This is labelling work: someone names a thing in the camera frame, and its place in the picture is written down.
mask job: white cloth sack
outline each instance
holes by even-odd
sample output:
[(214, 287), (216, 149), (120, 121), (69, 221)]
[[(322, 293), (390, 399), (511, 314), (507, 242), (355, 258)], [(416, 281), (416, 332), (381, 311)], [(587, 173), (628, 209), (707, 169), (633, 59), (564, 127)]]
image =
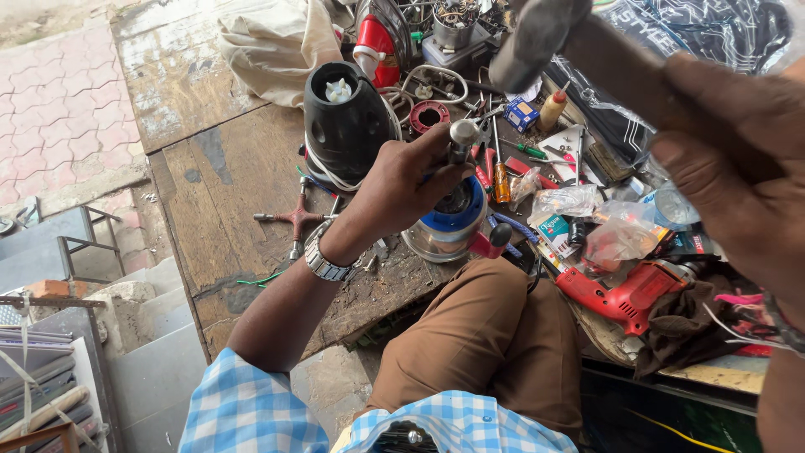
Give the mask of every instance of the white cloth sack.
[(324, 0), (239, 0), (218, 18), (218, 46), (241, 86), (302, 107), (313, 69), (343, 60)]

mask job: hammer handle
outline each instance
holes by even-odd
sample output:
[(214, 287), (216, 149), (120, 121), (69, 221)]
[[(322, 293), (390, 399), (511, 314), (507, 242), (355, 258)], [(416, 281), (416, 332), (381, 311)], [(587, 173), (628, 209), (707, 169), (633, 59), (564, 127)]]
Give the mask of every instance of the hammer handle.
[(588, 15), (561, 51), (574, 67), (659, 131), (687, 133), (727, 153), (750, 183), (782, 177), (780, 165), (743, 139), (722, 118), (680, 93), (663, 74), (663, 61), (612, 25)]

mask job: hand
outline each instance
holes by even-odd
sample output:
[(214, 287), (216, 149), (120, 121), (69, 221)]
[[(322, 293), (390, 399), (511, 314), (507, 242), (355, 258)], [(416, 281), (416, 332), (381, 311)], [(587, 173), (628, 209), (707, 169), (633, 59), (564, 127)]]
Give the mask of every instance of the hand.
[(805, 84), (735, 74), (690, 56), (673, 56), (665, 72), (786, 171), (752, 186), (727, 160), (729, 150), (678, 132), (657, 134), (651, 148), (729, 263), (771, 291), (789, 321), (805, 330)]
[(446, 165), (423, 184), (426, 171), (444, 161), (449, 144), (445, 123), (412, 143), (384, 143), (355, 198), (322, 236), (322, 256), (341, 266), (352, 263), (378, 239), (411, 227), (473, 175), (472, 164)]

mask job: red ring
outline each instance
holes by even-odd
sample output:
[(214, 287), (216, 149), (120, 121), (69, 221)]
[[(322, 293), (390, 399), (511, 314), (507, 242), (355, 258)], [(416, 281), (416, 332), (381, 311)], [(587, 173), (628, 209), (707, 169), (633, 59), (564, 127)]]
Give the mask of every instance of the red ring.
[[(425, 110), (433, 110), (439, 114), (439, 121), (433, 123), (431, 126), (422, 124), (422, 122), (419, 121), (419, 116)], [(422, 135), (437, 123), (450, 123), (450, 112), (448, 112), (448, 108), (441, 102), (422, 101), (411, 108), (411, 115), (408, 118), (414, 131)]]

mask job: hammer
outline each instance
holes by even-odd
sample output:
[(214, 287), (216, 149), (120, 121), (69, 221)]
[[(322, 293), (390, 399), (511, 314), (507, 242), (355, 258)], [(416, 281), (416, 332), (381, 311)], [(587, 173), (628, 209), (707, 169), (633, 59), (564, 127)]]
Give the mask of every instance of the hammer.
[(507, 93), (531, 86), (555, 53), (590, 81), (657, 128), (680, 131), (727, 153), (750, 183), (784, 175), (767, 154), (680, 93), (665, 78), (664, 61), (590, 13), (590, 0), (530, 0), (517, 29), (489, 66), (493, 85)]

